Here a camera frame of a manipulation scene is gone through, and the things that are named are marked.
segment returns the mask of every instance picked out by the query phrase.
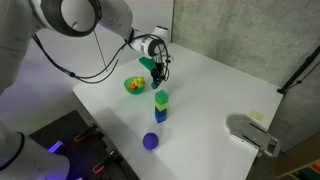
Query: table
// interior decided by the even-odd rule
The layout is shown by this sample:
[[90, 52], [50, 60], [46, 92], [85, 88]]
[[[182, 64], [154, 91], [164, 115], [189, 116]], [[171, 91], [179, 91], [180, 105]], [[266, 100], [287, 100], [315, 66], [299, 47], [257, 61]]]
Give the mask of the table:
[[[245, 179], [257, 150], [231, 136], [226, 119], [255, 110], [268, 129], [282, 99], [278, 87], [177, 44], [169, 53], [175, 58], [170, 79], [158, 88], [170, 94], [164, 123], [156, 123], [158, 90], [151, 89], [150, 73], [138, 60], [117, 67], [103, 83], [73, 90], [139, 178]], [[126, 92], [123, 82], [131, 76], [145, 78], [142, 94]], [[160, 139], [154, 151], [142, 145], [148, 132]]]

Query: stacked blocks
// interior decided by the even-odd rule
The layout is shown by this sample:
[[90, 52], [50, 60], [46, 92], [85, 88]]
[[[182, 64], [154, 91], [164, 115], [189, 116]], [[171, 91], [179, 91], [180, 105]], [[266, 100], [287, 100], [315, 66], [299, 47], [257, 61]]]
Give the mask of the stacked blocks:
[[167, 119], [169, 94], [164, 90], [161, 90], [155, 94], [155, 100], [155, 117], [157, 122], [161, 123]]

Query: blue ball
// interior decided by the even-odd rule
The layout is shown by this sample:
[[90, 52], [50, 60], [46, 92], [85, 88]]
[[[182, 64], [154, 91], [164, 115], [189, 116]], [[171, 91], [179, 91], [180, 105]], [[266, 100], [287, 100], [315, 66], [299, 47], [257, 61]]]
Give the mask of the blue ball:
[[147, 133], [143, 137], [143, 146], [148, 150], [153, 150], [159, 145], [159, 138], [155, 133]]

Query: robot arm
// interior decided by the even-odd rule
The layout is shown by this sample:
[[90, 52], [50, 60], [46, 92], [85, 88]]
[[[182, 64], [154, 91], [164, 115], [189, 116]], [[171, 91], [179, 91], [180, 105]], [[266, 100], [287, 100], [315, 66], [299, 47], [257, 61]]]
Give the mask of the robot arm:
[[[132, 12], [123, 0], [1, 0], [0, 94], [14, 83], [30, 39], [41, 28], [83, 37], [99, 23], [138, 52], [150, 57], [161, 53], [164, 47], [159, 39], [134, 39], [142, 33], [131, 27], [132, 19]], [[152, 34], [166, 45], [169, 43], [168, 29], [159, 26]]]

